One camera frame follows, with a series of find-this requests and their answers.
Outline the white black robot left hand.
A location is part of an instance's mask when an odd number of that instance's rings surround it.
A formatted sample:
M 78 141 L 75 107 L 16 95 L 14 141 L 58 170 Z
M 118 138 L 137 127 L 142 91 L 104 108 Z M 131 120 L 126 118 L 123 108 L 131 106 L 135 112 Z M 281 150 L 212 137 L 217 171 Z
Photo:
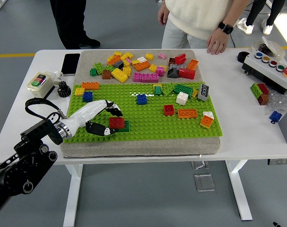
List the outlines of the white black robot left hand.
M 108 100 L 97 100 L 87 103 L 82 108 L 78 109 L 67 119 L 62 119 L 61 123 L 64 124 L 64 129 L 67 134 L 67 139 L 75 136 L 78 128 L 85 127 L 88 124 L 89 133 L 100 136 L 107 136 L 114 134 L 118 130 L 110 129 L 98 123 L 90 122 L 95 116 L 100 114 L 103 110 L 110 112 L 112 115 L 122 117 L 123 114 L 114 102 Z

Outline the person's left hand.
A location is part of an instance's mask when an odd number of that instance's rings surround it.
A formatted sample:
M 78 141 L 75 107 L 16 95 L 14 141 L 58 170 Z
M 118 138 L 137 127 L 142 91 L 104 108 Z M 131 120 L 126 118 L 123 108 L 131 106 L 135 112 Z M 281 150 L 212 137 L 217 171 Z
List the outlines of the person's left hand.
M 207 53 L 218 55 L 223 53 L 228 45 L 230 35 L 217 28 L 207 39 Z

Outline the person's right hand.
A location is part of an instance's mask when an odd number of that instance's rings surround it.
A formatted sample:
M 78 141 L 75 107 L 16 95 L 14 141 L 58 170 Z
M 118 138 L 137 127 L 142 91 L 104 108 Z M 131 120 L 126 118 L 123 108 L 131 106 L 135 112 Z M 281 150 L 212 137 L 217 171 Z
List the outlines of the person's right hand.
M 170 11 L 166 7 L 166 5 L 163 3 L 158 10 L 158 21 L 162 26 L 165 26 L 168 20 L 168 15 Z

